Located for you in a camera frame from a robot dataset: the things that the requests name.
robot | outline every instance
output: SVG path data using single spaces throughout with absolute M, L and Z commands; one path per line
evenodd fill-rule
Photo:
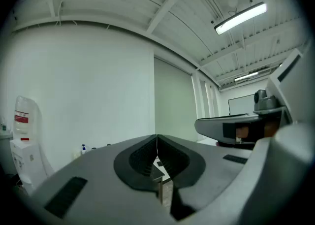
M 294 50 L 254 96 L 252 114 L 198 119 L 198 133 L 252 151 L 158 134 L 84 154 L 47 179 L 28 206 L 47 224 L 264 224 L 282 219 L 315 155 L 311 55 Z M 266 137 L 266 123 L 275 134 Z M 237 133 L 248 128 L 246 137 Z M 149 175 L 159 157 L 173 180 L 171 211 Z

white wall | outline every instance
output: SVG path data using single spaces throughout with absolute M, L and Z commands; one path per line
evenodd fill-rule
M 161 60 L 154 60 L 156 133 L 197 141 L 197 118 L 189 74 Z
M 230 113 L 228 108 L 229 99 L 252 95 L 259 89 L 265 89 L 266 86 L 267 79 L 221 92 L 220 93 L 221 116 L 228 116 Z
M 86 144 L 101 147 L 155 133 L 153 48 L 98 26 L 18 32 L 0 55 L 0 114 L 12 128 L 15 99 L 33 99 L 41 147 L 54 170 Z

table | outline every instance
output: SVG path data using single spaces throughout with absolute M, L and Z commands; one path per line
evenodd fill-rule
M 163 204 L 163 176 L 165 174 L 162 173 L 155 165 L 152 165 L 151 175 L 153 181 L 159 182 L 159 199 Z

black rubber pad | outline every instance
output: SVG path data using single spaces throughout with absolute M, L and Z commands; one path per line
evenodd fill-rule
M 157 182 L 151 175 L 157 157 L 157 136 L 151 135 L 127 149 L 114 159 L 114 170 L 122 182 L 135 190 L 158 193 Z
M 53 215 L 63 218 L 86 183 L 86 179 L 79 177 L 71 178 L 50 200 L 45 209 Z
M 206 162 L 199 153 L 180 145 L 172 138 L 178 141 L 181 140 L 172 136 L 157 135 L 158 158 L 172 179 L 174 187 L 178 189 L 191 187 L 203 174 Z
M 245 159 L 245 158 L 237 157 L 237 156 L 230 155 L 230 154 L 225 155 L 223 158 L 225 160 L 230 160 L 230 161 L 240 163 L 240 164 L 245 164 L 247 162 L 247 159 Z

red label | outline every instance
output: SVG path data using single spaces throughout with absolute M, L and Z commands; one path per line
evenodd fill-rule
M 28 117 L 21 117 L 14 115 L 14 120 L 20 123 L 28 124 L 29 123 L 29 118 Z

